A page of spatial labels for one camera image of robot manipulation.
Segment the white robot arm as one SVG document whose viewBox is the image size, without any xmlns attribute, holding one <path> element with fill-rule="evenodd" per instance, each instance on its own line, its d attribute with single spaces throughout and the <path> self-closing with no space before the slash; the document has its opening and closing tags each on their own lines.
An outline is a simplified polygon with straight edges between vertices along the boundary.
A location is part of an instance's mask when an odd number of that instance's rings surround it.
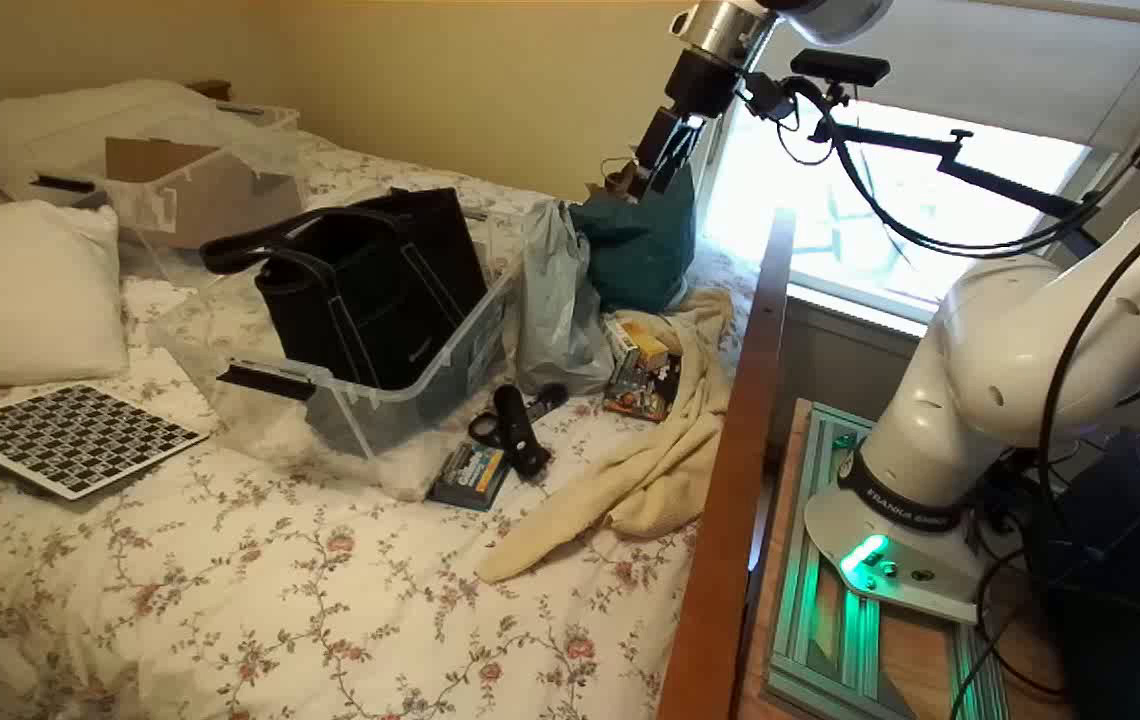
<svg viewBox="0 0 1140 720">
<path fill-rule="evenodd" d="M 789 116 L 794 99 L 834 108 L 843 84 L 887 71 L 838 47 L 882 12 L 887 0 L 694 0 L 671 20 L 671 112 L 693 125 L 729 103 L 761 121 Z M 1140 396 L 1140 211 L 1055 269 L 1044 249 L 1089 218 L 1089 202 L 967 167 L 950 139 L 928 151 L 938 170 L 1046 211 L 1050 229 L 959 250 L 967 271 L 890 402 L 798 521 L 852 593 L 973 622 L 986 579 L 973 553 L 981 481 L 1005 450 L 1041 460 L 1058 433 Z"/>
</svg>

